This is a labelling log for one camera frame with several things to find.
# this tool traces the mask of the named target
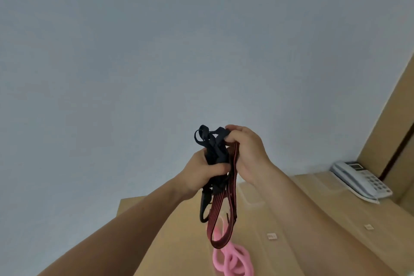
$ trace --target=black hook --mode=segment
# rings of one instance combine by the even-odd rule
[[[203,188],[201,193],[201,205],[200,205],[200,221],[206,223],[208,221],[209,215],[204,218],[204,211],[207,206],[210,204],[212,198],[212,190],[210,188]]]

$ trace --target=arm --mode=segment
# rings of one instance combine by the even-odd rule
[[[132,276],[169,215],[230,164],[208,165],[196,152],[176,177],[108,222],[47,267],[39,276]]]
[[[246,127],[226,128],[232,130],[226,141],[240,143],[237,171],[256,187],[281,223],[306,275],[396,275],[271,163],[256,133]]]

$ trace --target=red striped strap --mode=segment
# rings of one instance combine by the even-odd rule
[[[233,233],[233,227],[235,221],[237,219],[237,212],[236,212],[236,196],[235,196],[235,184],[237,179],[237,169],[235,168],[235,163],[238,157],[238,147],[239,143],[234,143],[234,155],[231,158],[231,172],[230,172],[230,179],[228,184],[226,185],[226,189],[221,192],[220,194],[214,195],[213,203],[210,209],[209,214],[209,221],[207,224],[207,237],[209,238],[211,244],[216,249],[221,249],[224,247],[231,238],[231,234]],[[220,240],[213,240],[213,231],[216,225],[216,221],[220,215],[221,205],[223,204],[224,198],[227,197],[230,205],[230,219],[227,217],[229,221],[229,226],[227,227],[227,231],[222,236]]]

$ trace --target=telephone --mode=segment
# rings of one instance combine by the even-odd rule
[[[358,162],[336,162],[329,170],[353,194],[365,201],[379,204],[378,199],[392,195],[390,188]]]

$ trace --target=small label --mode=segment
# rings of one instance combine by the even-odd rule
[[[268,234],[267,234],[267,238],[268,238],[269,240],[277,240],[277,235],[276,235],[274,232],[272,232],[272,233],[268,233]]]
[[[364,225],[366,230],[374,230],[374,227],[372,227],[370,224]]]

